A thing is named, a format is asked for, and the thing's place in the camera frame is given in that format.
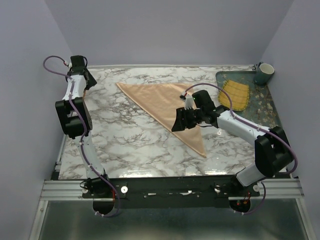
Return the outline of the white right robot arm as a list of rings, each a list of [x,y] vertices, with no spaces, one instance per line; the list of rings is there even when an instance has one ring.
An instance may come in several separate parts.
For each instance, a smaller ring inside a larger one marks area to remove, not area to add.
[[[179,98],[184,106],[176,109],[172,132],[181,132],[206,123],[209,127],[225,130],[254,147],[254,162],[239,171],[235,180],[230,183],[230,191],[234,195],[243,195],[249,185],[264,178],[272,178],[294,161],[288,139],[281,127],[258,126],[223,105],[215,106],[206,90],[191,95],[184,92]]]

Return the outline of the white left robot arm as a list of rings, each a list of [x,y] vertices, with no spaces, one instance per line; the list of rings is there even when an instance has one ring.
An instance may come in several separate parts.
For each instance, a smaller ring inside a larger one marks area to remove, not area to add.
[[[101,198],[107,197],[111,185],[108,175],[93,145],[91,131],[93,122],[84,100],[84,93],[97,84],[87,68],[87,58],[82,55],[70,57],[66,63],[69,70],[65,75],[66,93],[62,100],[55,103],[55,109],[65,135],[76,145],[86,170],[86,177],[96,182],[93,191]]]

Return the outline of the peach cloth napkin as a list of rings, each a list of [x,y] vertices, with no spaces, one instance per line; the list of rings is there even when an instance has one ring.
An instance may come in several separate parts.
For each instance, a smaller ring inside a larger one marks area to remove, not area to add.
[[[176,109],[184,107],[179,96],[192,86],[190,83],[125,84],[120,82],[116,85],[168,131],[171,131],[175,123]],[[173,135],[201,157],[207,157],[199,126],[174,132]]]

